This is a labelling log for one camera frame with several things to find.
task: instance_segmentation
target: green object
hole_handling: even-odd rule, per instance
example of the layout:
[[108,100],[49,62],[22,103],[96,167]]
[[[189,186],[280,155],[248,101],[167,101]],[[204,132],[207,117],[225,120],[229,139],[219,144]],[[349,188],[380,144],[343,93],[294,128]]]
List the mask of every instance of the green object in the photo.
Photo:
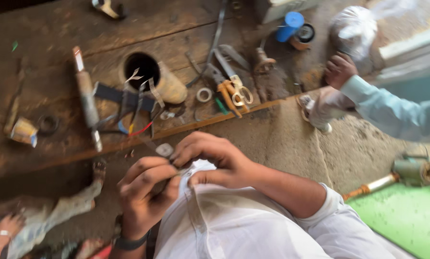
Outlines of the green object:
[[18,42],[14,41],[14,43],[12,43],[12,52],[16,49],[16,47],[18,47]]
[[396,183],[346,202],[374,231],[421,259],[430,259],[430,186]]
[[220,108],[220,111],[223,113],[223,115],[228,115],[228,111],[226,110],[220,99],[218,99],[218,97],[215,97],[215,101],[218,104],[218,108]]

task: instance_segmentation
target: small metal part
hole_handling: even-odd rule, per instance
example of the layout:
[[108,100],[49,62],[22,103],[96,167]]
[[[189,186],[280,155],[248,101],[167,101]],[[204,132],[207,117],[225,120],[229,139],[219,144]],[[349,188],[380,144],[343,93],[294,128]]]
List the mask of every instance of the small metal part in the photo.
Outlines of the small metal part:
[[314,27],[310,24],[303,24],[297,33],[300,42],[307,43],[314,38]]
[[169,112],[169,111],[163,111],[159,115],[159,118],[161,118],[161,120],[166,120],[166,119],[173,118],[173,117],[175,117],[175,113]]
[[155,149],[156,153],[158,153],[160,156],[168,158],[172,155],[173,153],[173,147],[168,144],[168,143],[164,143],[162,145],[159,145],[156,149]]
[[151,77],[148,80],[148,82],[149,82],[149,89],[151,90],[151,93],[153,94],[154,98],[159,103],[159,105],[161,106],[161,108],[164,108],[165,107],[164,100],[162,100],[161,95],[159,94],[159,92],[154,87],[154,79]]
[[39,134],[49,136],[58,128],[60,119],[53,115],[42,115],[38,120]]
[[111,0],[92,0],[92,5],[97,10],[107,14],[113,19],[124,19],[127,16],[127,11],[124,5],[118,6],[117,12],[111,8]]
[[[207,97],[205,99],[201,96],[202,93],[207,93]],[[196,99],[200,102],[210,101],[210,99],[212,99],[212,90],[206,87],[199,89],[199,91],[196,93]]]

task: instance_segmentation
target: white sleeve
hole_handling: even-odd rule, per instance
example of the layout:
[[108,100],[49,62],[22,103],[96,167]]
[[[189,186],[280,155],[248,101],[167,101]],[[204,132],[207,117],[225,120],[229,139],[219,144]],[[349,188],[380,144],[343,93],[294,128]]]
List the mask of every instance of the white sleeve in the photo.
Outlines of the white sleeve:
[[394,259],[359,215],[345,205],[343,198],[326,188],[327,197],[314,215],[295,218],[316,242],[334,259]]

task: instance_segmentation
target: finger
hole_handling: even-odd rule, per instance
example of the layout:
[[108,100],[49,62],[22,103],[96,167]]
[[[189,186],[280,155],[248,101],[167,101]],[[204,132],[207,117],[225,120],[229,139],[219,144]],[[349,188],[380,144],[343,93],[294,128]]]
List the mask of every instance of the finger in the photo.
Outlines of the finger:
[[337,55],[333,55],[332,57],[330,57],[330,61],[337,66],[343,66],[345,63],[347,63],[344,58]]
[[152,203],[149,206],[153,213],[164,213],[177,200],[180,180],[180,176],[173,177],[168,182],[165,190],[152,199]]
[[177,174],[176,168],[171,165],[153,167],[140,174],[130,184],[122,186],[120,193],[129,199],[141,200],[148,195],[156,183],[172,178]]
[[169,161],[162,157],[143,157],[140,158],[136,163],[134,163],[129,170],[127,170],[126,175],[120,182],[118,186],[123,186],[130,184],[133,180],[135,180],[140,174],[144,171],[157,167],[160,165],[169,165]]
[[330,72],[332,73],[334,71],[337,71],[338,67],[333,62],[327,61],[327,69],[330,70]]
[[208,171],[198,171],[189,178],[188,184],[216,184],[226,187],[229,178],[229,170],[217,169]]
[[191,134],[189,134],[187,137],[185,137],[180,143],[177,144],[175,147],[175,151],[170,156],[170,160],[175,160],[181,153],[181,151],[187,147],[188,145],[199,141],[199,140],[210,140],[210,141],[219,141],[220,138],[217,136],[214,136],[209,133],[201,132],[201,131],[195,131]]
[[341,52],[337,52],[337,55],[340,56],[341,58],[343,58],[346,62],[353,64],[353,60],[350,58],[350,56],[341,53]]
[[324,69],[324,73],[325,73],[326,76],[330,76],[332,74],[332,72],[328,68]]
[[179,156],[173,161],[173,165],[177,168],[182,167],[188,163],[191,159],[202,156],[204,158],[213,158],[223,156],[226,152],[226,145],[222,145],[217,141],[198,140],[186,146],[179,154]]

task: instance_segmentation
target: wooden handle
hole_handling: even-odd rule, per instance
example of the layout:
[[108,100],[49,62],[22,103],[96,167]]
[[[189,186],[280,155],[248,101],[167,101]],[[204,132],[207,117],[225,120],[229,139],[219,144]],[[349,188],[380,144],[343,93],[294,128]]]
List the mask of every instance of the wooden handle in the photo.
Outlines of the wooden handle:
[[[228,92],[229,92],[230,95],[234,95],[234,93],[236,92],[236,90],[234,89],[234,86],[231,83],[226,84],[226,89],[228,90]],[[241,101],[241,97],[236,96],[236,101],[240,102]],[[249,113],[250,112],[249,107],[245,103],[241,107],[242,107],[242,110],[244,111],[244,113]]]
[[228,108],[233,111],[233,113],[239,117],[242,118],[241,113],[238,111],[238,109],[236,109],[236,106],[234,105],[233,101],[231,100],[231,97],[228,94],[227,85],[231,85],[231,81],[229,80],[225,80],[223,83],[219,84],[217,86],[217,91],[221,93],[221,95],[223,95],[223,98],[225,99],[225,103],[228,106]]

